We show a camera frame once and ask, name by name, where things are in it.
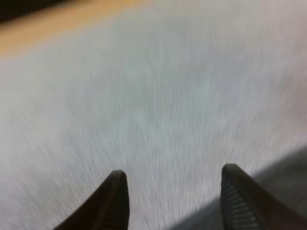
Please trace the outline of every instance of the gray carpet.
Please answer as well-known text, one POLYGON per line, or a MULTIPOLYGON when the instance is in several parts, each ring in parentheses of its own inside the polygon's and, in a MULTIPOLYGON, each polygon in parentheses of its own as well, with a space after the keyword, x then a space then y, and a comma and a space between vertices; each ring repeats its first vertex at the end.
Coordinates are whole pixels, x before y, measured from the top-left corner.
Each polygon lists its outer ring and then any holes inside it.
POLYGON ((220 228, 226 162, 307 144, 306 22, 304 0, 156 0, 2 57, 0 228, 52 229, 113 169, 131 230, 220 228))

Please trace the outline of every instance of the floor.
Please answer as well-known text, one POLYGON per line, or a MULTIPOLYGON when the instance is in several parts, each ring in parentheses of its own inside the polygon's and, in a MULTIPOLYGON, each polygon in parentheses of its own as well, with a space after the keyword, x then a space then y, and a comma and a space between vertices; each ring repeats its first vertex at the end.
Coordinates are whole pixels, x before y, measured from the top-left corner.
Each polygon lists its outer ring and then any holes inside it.
POLYGON ((2 56, 0 228, 51 230, 114 169, 131 230, 188 229, 208 206, 220 226, 225 163, 258 175, 307 143, 306 12, 155 0, 2 56))

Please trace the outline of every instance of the wooden floor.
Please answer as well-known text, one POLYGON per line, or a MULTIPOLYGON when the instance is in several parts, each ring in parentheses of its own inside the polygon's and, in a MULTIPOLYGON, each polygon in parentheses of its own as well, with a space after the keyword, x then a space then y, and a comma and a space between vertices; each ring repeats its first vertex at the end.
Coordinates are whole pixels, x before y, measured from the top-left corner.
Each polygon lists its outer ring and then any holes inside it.
POLYGON ((0 55, 16 52, 61 31, 117 13, 141 0, 78 0, 0 26, 0 55))

